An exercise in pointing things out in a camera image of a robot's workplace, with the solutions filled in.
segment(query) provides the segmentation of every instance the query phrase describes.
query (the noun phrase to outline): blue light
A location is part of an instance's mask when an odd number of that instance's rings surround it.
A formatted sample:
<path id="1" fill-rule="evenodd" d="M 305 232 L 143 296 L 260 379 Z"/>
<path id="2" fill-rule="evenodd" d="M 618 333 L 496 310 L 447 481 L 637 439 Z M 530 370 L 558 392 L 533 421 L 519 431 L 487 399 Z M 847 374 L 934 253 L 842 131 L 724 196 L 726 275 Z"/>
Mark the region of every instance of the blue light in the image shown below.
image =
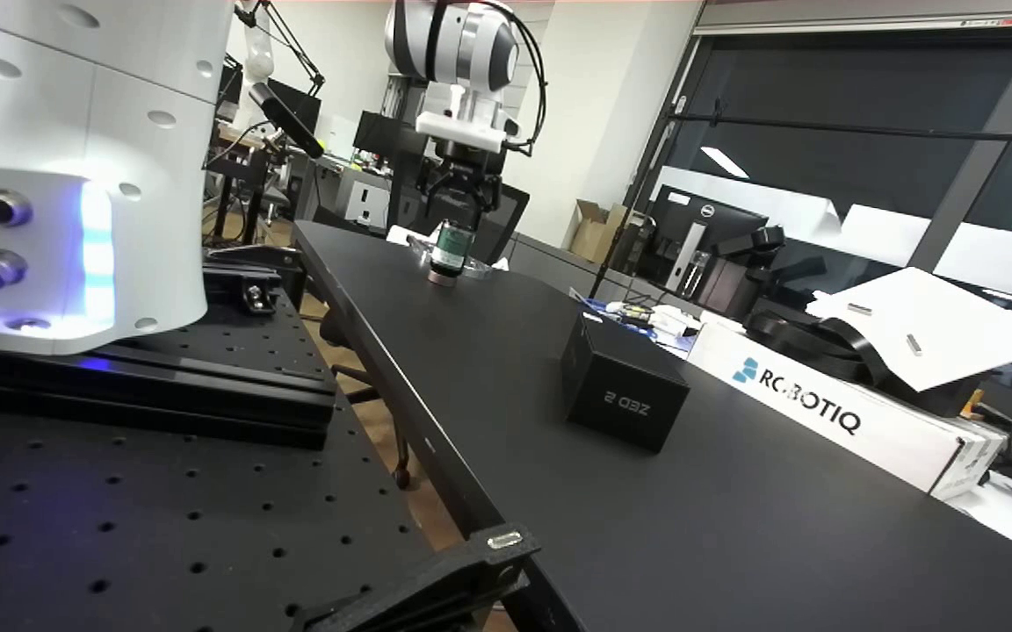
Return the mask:
<path id="1" fill-rule="evenodd" d="M 116 275 L 116 253 L 113 242 L 88 239 L 80 249 L 85 277 L 113 277 Z"/>
<path id="2" fill-rule="evenodd" d="M 80 186 L 80 227 L 113 235 L 113 196 L 97 181 Z"/>
<path id="3" fill-rule="evenodd" d="M 116 244 L 113 244 L 113 196 L 97 181 L 80 186 L 80 275 L 85 315 L 116 315 Z"/>
<path id="4" fill-rule="evenodd" d="M 80 364 L 85 364 L 88 373 L 113 373 L 113 358 L 97 358 L 97 354 L 80 358 Z"/>

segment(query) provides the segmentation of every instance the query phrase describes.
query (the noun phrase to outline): cardboard box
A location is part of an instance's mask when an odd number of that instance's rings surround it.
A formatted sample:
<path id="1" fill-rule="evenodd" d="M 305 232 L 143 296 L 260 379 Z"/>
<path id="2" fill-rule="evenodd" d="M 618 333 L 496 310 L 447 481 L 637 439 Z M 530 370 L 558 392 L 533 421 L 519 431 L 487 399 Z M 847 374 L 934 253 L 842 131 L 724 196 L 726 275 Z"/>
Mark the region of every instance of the cardboard box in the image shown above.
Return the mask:
<path id="1" fill-rule="evenodd" d="M 622 216 L 624 216 L 622 206 L 608 212 L 599 203 L 577 200 L 564 249 L 586 263 L 604 263 L 608 249 L 616 244 Z"/>

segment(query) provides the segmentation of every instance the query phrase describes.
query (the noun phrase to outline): white paper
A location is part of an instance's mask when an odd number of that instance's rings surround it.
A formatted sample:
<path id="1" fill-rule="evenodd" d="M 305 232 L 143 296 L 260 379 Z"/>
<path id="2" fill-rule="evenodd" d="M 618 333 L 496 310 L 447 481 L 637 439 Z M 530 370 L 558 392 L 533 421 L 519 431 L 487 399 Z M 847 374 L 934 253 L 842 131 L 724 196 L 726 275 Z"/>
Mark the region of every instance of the white paper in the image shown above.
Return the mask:
<path id="1" fill-rule="evenodd" d="M 917 392 L 1012 363 L 1012 311 L 925 270 L 896 270 L 809 304 L 849 322 Z"/>
<path id="2" fill-rule="evenodd" d="M 905 268 L 926 223 L 926 216 L 855 203 L 839 232 L 839 249 L 888 268 Z"/>
<path id="3" fill-rule="evenodd" d="M 1012 296 L 1012 232 L 958 223 L 934 275 Z"/>

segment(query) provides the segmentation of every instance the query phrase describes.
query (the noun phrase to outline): ceiling light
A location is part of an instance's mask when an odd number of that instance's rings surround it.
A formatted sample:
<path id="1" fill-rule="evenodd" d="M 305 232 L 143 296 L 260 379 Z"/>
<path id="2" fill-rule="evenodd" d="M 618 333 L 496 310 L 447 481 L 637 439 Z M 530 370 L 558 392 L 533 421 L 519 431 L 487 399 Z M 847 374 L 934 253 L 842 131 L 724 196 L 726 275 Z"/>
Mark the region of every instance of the ceiling light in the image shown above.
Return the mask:
<path id="1" fill-rule="evenodd" d="M 747 172 L 735 158 L 726 158 L 720 146 L 701 146 L 701 153 L 711 153 L 711 163 L 718 163 L 718 168 L 724 168 L 726 175 L 747 178 Z"/>

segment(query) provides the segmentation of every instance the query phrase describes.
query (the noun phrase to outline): white box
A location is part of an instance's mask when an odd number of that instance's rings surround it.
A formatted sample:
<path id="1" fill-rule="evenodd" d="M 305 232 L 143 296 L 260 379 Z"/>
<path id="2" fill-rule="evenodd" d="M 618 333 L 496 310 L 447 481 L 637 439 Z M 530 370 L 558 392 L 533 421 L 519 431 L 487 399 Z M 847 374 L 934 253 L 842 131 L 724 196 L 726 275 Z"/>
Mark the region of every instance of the white box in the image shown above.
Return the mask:
<path id="1" fill-rule="evenodd" d="M 977 487 L 1006 445 L 987 425 L 909 409 L 731 325 L 706 322 L 688 363 L 934 498 Z"/>

